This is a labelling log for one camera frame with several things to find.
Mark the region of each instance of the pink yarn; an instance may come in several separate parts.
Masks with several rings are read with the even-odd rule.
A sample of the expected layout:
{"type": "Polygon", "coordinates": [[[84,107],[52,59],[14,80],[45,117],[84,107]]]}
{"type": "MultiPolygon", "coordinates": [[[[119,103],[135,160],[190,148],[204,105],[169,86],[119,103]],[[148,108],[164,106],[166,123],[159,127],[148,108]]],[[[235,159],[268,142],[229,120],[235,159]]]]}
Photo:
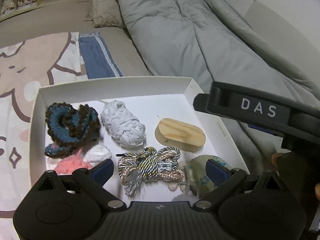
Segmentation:
{"type": "Polygon", "coordinates": [[[58,175],[61,174],[71,174],[73,171],[79,168],[91,169],[92,166],[90,163],[83,161],[81,157],[82,148],[80,148],[76,155],[71,155],[59,161],[55,167],[55,171],[58,175]]]}

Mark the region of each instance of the gray yarn skein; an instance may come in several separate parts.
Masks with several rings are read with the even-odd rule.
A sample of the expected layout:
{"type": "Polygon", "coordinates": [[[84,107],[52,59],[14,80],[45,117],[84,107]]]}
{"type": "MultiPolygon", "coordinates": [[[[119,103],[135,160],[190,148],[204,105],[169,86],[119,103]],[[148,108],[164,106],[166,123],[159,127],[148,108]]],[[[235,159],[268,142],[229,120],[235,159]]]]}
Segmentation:
{"type": "Polygon", "coordinates": [[[105,105],[101,113],[101,122],[110,135],[127,149],[143,145],[146,127],[125,108],[124,102],[115,100],[103,103],[105,105]]]}

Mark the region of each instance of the gray duvet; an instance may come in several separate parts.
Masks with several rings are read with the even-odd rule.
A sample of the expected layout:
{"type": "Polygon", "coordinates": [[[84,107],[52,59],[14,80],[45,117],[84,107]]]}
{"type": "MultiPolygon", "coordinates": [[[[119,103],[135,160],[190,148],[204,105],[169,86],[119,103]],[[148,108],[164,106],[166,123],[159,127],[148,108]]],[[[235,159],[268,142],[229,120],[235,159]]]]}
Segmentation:
{"type": "MultiPolygon", "coordinates": [[[[224,0],[118,2],[127,29],[152,74],[192,77],[204,92],[216,80],[320,105],[319,88],[252,31],[224,0]]],[[[277,151],[276,146],[264,146],[272,138],[252,142],[256,132],[246,126],[239,129],[235,121],[225,124],[245,160],[245,155],[256,160],[277,151]],[[251,133],[251,138],[242,138],[240,133],[244,132],[251,133]]]]}

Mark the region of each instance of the wooden block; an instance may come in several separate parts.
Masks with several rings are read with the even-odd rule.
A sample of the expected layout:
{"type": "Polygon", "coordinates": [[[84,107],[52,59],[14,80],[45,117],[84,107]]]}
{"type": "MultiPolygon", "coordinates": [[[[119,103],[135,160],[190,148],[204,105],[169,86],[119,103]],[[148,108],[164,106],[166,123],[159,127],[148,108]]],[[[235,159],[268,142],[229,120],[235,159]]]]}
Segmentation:
{"type": "Polygon", "coordinates": [[[196,152],[205,143],[204,132],[194,125],[171,118],[162,119],[156,130],[157,141],[188,152],[196,152]]]}

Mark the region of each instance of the braided rope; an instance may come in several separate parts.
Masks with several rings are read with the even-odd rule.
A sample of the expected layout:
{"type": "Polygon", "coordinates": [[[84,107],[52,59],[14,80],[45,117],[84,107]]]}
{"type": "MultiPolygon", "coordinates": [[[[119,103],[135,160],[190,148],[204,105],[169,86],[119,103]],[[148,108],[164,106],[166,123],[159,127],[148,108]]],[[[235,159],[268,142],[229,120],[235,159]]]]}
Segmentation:
{"type": "Polygon", "coordinates": [[[181,181],[184,179],[182,170],[177,169],[180,150],[176,147],[165,147],[157,151],[146,147],[142,152],[126,152],[118,163],[118,172],[126,195],[135,195],[142,182],[158,179],[165,181],[181,181]]]}

